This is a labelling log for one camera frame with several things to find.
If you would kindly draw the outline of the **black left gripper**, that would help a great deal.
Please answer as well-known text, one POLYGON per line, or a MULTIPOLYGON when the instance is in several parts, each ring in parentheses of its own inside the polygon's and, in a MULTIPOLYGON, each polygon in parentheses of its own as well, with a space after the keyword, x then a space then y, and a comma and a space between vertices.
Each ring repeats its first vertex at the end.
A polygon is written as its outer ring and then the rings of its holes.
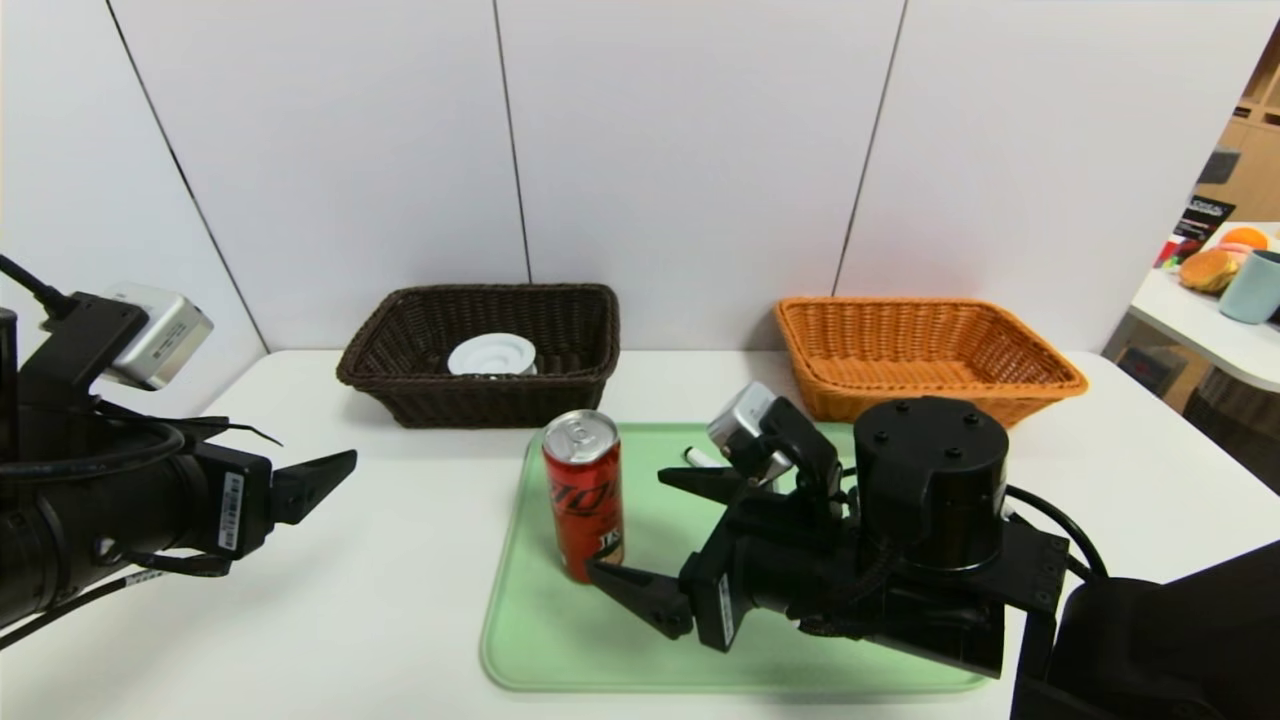
POLYGON ((356 469, 347 450, 273 471, 269 459, 211 442, 228 421, 101 421, 91 454, 120 471, 76 482, 76 589, 133 566, 220 577, 275 523, 301 524, 356 469))

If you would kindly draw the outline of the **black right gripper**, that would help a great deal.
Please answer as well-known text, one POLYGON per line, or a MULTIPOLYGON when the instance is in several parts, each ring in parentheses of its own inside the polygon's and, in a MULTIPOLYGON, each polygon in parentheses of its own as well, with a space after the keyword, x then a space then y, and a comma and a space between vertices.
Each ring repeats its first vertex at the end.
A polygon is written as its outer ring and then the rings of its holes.
POLYGON ((733 647, 748 612, 795 619, 835 585, 847 523, 840 503, 750 486, 732 468, 664 468, 659 483, 724 509, 703 548, 673 577, 593 560, 590 582, 668 639, 692 633, 733 647))

